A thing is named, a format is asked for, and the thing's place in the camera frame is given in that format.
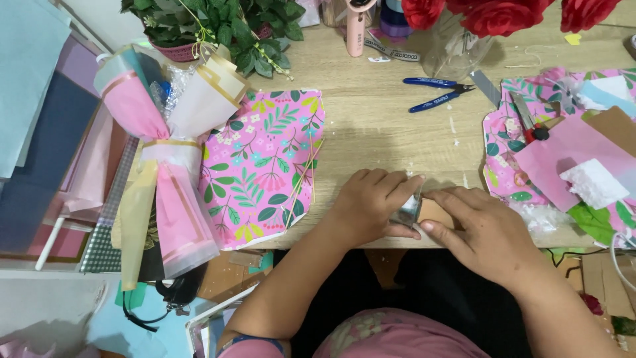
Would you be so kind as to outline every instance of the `hand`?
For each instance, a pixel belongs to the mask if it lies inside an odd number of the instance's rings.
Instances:
[[[349,250],[384,236],[402,236],[419,240],[416,230],[390,224],[397,211],[424,182],[423,175],[408,179],[403,171],[362,169],[340,189],[335,203],[322,218],[321,227]]]
[[[420,227],[478,275],[511,290],[516,284],[527,284],[521,282],[525,273],[547,264],[521,216],[483,190],[454,187],[427,192],[424,197],[459,220],[466,234],[431,220]]]

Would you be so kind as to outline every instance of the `plaid paper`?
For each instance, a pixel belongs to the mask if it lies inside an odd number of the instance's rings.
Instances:
[[[95,230],[93,230],[88,239],[88,248],[79,272],[104,273],[121,271],[121,250],[113,248],[111,244],[111,229],[113,228],[117,208],[126,186],[126,180],[128,179],[128,173],[130,172],[138,144],[139,139],[133,137],[130,137],[126,142],[108,198],[106,198]]]

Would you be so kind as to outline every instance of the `clear vase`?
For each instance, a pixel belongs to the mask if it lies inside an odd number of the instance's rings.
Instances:
[[[433,25],[432,48],[424,57],[422,67],[431,78],[450,81],[463,80],[483,60],[493,37],[479,38],[463,28],[459,22],[463,15],[453,15],[444,9]]]

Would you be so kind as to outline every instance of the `blue-handled pliers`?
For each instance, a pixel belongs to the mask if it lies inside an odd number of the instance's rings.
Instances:
[[[406,83],[407,85],[423,85],[439,89],[454,89],[454,91],[451,93],[447,93],[439,98],[433,99],[432,101],[428,101],[426,103],[422,103],[415,107],[409,108],[408,113],[420,112],[428,110],[429,108],[437,107],[442,103],[446,103],[453,98],[459,97],[459,95],[461,95],[462,93],[469,92],[475,89],[474,85],[462,85],[455,81],[438,80],[437,78],[409,77],[402,80],[402,82]]]

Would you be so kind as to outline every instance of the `floral wrapping paper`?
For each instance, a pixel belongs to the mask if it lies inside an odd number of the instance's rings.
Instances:
[[[539,98],[543,98],[547,102],[561,101],[563,93],[554,82],[558,82],[565,76],[569,76],[575,81],[623,76],[631,95],[636,96],[636,68],[606,69],[582,73],[568,73],[565,68],[553,68],[536,77],[504,79],[501,82],[499,109],[489,113],[483,121],[486,147],[486,165],[483,169],[483,175],[491,195],[504,201],[519,201],[528,204],[545,205],[550,202],[541,190],[532,184],[515,161],[514,154],[525,148],[525,140],[521,134],[521,123],[515,104],[508,92],[512,90],[520,93],[530,113],[538,122],[542,122],[555,118],[558,114],[548,103],[543,103]],[[561,114],[565,116],[581,115],[583,119],[592,115],[575,106],[566,107]],[[596,228],[596,230],[605,233],[599,237],[604,238],[601,242],[604,241],[603,243],[606,245],[609,245],[609,241],[611,241],[611,235],[608,239],[609,233],[617,231],[631,236],[633,235],[631,229],[636,229],[636,221],[630,213],[630,210],[632,212],[636,210],[636,201],[626,199],[624,202],[624,204],[617,202],[606,209],[593,213],[585,213],[589,216],[590,222],[599,222],[596,223],[596,226],[601,226],[601,228]],[[624,240],[619,240],[618,245],[624,247],[627,244]]]
[[[296,184],[321,142],[321,96],[248,92],[225,128],[212,131],[204,143],[198,189],[223,249],[278,236],[309,209],[317,156]]]

